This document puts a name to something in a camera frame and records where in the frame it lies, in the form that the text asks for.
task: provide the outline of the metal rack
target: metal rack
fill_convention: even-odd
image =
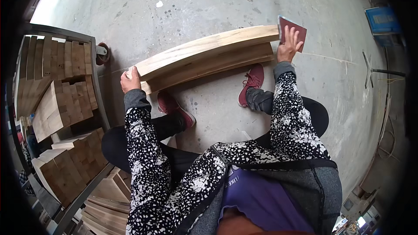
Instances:
[[[96,39],[94,37],[86,35],[86,34],[77,33],[77,32],[74,32],[74,31],[66,30],[66,29],[61,29],[61,28],[57,28],[57,27],[50,27],[50,26],[45,26],[45,25],[39,25],[39,24],[33,24],[33,23],[26,23],[26,24],[24,24],[23,31],[24,31],[24,35],[40,35],[40,36],[51,35],[52,37],[62,38],[62,39],[69,40],[69,41],[75,40],[75,41],[79,41],[79,42],[90,43],[90,45],[91,45],[91,60],[93,62],[92,63],[92,75],[91,75],[92,76],[92,82],[93,82],[93,88],[94,88],[94,92],[96,94],[96,101],[97,101],[98,110],[99,110],[99,113],[100,113],[101,119],[102,119],[102,127],[105,131],[107,131],[110,128],[110,125],[109,125],[109,121],[107,119],[105,107],[103,105],[102,95],[101,95],[100,87],[99,87],[99,80],[98,80],[98,77],[97,77],[97,65],[95,64],[96,54],[106,55],[107,50],[104,47],[97,46],[96,45]],[[11,97],[12,96],[11,82],[8,83],[7,95],[8,95],[8,98],[7,98],[8,106],[9,106],[9,110],[10,110],[10,108],[13,107],[13,104],[12,104],[12,101],[11,101],[12,100],[12,97]],[[13,120],[13,113],[11,111],[9,111],[9,117],[10,117],[10,115],[12,116],[10,118],[11,128],[15,129],[14,120]],[[16,130],[14,130],[14,131],[12,130],[12,135],[13,135],[15,145],[19,144]],[[16,147],[18,148],[17,150],[19,150],[20,153],[23,155],[22,151],[19,149],[20,146],[16,146]],[[20,153],[19,153],[19,157],[20,157],[21,161],[23,159],[22,164],[24,165],[24,168],[25,168],[25,165],[27,166],[27,164],[26,164],[26,161],[24,160],[24,158],[20,155]],[[42,191],[42,195],[47,197],[48,200],[53,200],[52,201],[52,207],[50,207],[50,209],[49,209],[50,210],[49,215],[51,217],[51,222],[49,223],[49,225],[47,227],[47,231],[48,231],[49,234],[52,234],[52,235],[63,234],[65,228],[70,224],[70,222],[71,222],[72,218],[74,217],[74,215],[76,214],[77,210],[86,201],[87,197],[95,189],[95,187],[101,182],[101,180],[104,177],[106,177],[108,175],[108,173],[112,169],[113,169],[113,165],[108,163],[104,167],[104,169],[102,169],[102,171],[95,178],[93,178],[90,181],[90,183],[80,193],[80,195],[70,204],[70,206],[68,206],[63,211],[61,211],[62,207],[61,207],[60,203],[58,201],[56,201],[44,188],[41,187],[41,185],[37,182],[37,180],[35,179],[35,177],[32,173],[25,170],[27,172],[28,179],[29,179],[29,182],[32,185],[32,187],[34,189],[39,189],[40,191]]]

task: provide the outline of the sleeve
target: sleeve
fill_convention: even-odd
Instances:
[[[162,153],[151,120],[151,105],[145,92],[126,93],[125,129],[131,168],[131,201],[127,234],[147,234],[158,229],[156,216],[170,194],[170,165]]]
[[[296,85],[294,67],[280,62],[274,68],[276,81],[271,116],[271,145],[292,160],[330,159],[312,127]]]

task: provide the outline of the person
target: person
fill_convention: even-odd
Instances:
[[[241,106],[271,114],[270,131],[255,140],[215,143],[202,154],[160,143],[192,127],[194,117],[161,92],[166,115],[151,119],[136,67],[132,79],[122,75],[125,125],[103,136],[102,150],[132,174],[127,234],[331,234],[342,187],[319,139],[327,110],[301,97],[296,86],[291,62],[303,44],[297,37],[285,27],[274,93],[260,89],[264,71],[256,65],[238,97]]]

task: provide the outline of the cart wheel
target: cart wheel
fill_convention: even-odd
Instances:
[[[96,65],[103,65],[104,63],[107,63],[110,60],[110,50],[105,43],[99,43],[98,46],[104,47],[107,50],[106,55],[96,55]]]

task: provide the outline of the black pants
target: black pants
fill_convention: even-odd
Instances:
[[[261,89],[249,89],[246,94],[247,102],[251,109],[265,112],[271,115],[273,106],[273,92],[264,92]],[[319,102],[302,97],[303,105],[311,113],[312,126],[318,137],[321,137],[328,127],[328,112]],[[151,119],[154,124],[157,138],[162,141],[185,130],[185,123],[179,113],[165,115]],[[270,131],[255,139],[262,147],[271,149]],[[125,126],[117,126],[108,130],[102,138],[102,152],[105,158],[113,165],[130,173],[128,163],[128,140],[126,139]],[[162,152],[168,157],[171,165],[172,184],[180,181],[181,177],[189,169],[199,154],[182,151],[160,143]]]

